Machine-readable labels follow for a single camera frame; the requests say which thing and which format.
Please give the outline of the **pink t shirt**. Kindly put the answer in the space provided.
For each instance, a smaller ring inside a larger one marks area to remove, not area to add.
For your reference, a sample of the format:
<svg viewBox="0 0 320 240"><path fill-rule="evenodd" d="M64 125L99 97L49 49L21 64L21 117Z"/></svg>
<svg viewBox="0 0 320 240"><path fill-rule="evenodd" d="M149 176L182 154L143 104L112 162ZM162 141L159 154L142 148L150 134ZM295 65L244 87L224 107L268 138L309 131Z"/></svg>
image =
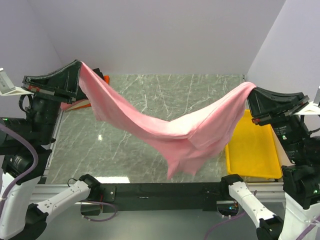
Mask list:
<svg viewBox="0 0 320 240"><path fill-rule="evenodd" d="M165 158L168 179L178 172L195 175L224 149L244 115L247 97L256 88L252 82L243 82L212 104L166 121L139 112L84 62L78 84L97 121L129 132Z"/></svg>

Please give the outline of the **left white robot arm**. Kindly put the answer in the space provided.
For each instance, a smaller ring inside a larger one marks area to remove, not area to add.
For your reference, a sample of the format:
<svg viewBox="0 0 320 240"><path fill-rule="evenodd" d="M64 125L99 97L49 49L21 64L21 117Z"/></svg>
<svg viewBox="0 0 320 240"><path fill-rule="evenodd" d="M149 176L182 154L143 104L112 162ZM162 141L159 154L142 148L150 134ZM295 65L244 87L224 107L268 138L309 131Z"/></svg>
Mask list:
<svg viewBox="0 0 320 240"><path fill-rule="evenodd" d="M3 156L0 192L0 237L3 240L34 240L47 224L76 202L101 198L100 183L86 174L73 186L40 203L30 203L51 155L47 145L62 103L73 103L79 89L82 63L72 63L46 75L25 76L19 95L24 118L0 120L0 154Z"/></svg>

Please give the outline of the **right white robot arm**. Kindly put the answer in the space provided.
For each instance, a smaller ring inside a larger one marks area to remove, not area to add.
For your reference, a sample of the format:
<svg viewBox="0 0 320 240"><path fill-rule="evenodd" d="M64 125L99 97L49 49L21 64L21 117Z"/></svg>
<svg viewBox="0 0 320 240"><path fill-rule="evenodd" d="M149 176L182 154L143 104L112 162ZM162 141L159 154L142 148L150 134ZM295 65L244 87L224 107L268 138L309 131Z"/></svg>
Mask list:
<svg viewBox="0 0 320 240"><path fill-rule="evenodd" d="M256 225L260 240L313 240L320 226L320 139L304 122L320 114L320 98L255 88L248 96L252 122L271 125L290 166L282 166L285 216L264 207L237 175L221 179L219 193L235 200Z"/></svg>

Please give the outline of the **cream folded t shirt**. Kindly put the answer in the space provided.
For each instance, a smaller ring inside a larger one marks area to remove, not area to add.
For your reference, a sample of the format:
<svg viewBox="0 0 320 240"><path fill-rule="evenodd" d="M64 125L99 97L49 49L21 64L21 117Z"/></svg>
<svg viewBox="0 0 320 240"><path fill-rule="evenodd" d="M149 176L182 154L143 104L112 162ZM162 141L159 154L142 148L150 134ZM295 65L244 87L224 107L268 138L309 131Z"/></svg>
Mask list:
<svg viewBox="0 0 320 240"><path fill-rule="evenodd" d="M71 110L88 108L88 107L91 107L90 101L88 99L83 99L71 104L67 104L64 110L71 111Z"/></svg>

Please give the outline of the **black folded t shirt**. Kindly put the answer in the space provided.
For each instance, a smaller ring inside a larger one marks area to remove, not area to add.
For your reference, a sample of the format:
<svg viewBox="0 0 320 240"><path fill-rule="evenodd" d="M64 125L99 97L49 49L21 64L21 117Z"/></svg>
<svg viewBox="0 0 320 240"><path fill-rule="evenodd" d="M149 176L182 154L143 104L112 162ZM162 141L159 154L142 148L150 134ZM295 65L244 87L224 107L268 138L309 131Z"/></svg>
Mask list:
<svg viewBox="0 0 320 240"><path fill-rule="evenodd" d="M101 78L104 79L104 75L99 68L93 69L93 71Z"/></svg>

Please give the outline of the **orange folded t shirt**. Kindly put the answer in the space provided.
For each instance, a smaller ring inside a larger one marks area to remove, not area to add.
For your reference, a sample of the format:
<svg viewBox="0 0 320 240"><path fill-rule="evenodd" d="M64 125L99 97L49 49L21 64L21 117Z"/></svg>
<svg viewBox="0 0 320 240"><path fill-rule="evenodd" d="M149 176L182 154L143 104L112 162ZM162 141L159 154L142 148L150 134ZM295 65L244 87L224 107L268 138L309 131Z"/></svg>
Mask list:
<svg viewBox="0 0 320 240"><path fill-rule="evenodd" d="M104 81L109 85L110 84L110 77L108 75L103 76Z"/></svg>

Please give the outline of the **yellow plastic tray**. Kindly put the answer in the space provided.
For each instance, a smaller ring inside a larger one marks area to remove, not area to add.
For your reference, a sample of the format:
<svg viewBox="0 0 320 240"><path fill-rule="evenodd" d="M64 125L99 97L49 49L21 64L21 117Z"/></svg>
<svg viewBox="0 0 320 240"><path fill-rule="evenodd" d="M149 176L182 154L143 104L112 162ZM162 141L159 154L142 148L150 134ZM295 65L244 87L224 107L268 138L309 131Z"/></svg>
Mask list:
<svg viewBox="0 0 320 240"><path fill-rule="evenodd" d="M255 125L248 109L225 146L225 158L229 175L264 179L282 177L273 129L269 124Z"/></svg>

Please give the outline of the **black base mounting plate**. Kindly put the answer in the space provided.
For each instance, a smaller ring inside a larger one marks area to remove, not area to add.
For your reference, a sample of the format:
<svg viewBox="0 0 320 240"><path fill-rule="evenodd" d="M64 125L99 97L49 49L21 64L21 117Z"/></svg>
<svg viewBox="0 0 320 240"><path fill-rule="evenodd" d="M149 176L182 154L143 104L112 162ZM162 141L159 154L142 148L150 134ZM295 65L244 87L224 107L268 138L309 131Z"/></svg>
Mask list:
<svg viewBox="0 0 320 240"><path fill-rule="evenodd" d="M203 210L231 201L218 182L102 183L89 201L110 203L119 211Z"/></svg>

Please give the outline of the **aluminium frame rail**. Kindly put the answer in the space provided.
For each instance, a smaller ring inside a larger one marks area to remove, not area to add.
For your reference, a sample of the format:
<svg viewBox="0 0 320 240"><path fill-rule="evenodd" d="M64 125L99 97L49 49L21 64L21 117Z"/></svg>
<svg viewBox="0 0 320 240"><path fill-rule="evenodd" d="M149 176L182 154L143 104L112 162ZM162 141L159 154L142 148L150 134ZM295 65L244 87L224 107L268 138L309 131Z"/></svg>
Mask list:
<svg viewBox="0 0 320 240"><path fill-rule="evenodd" d="M257 191L255 197L262 203L283 203L286 200L282 182L248 182L246 185L252 193ZM67 184L37 184L29 202L45 201L67 188Z"/></svg>

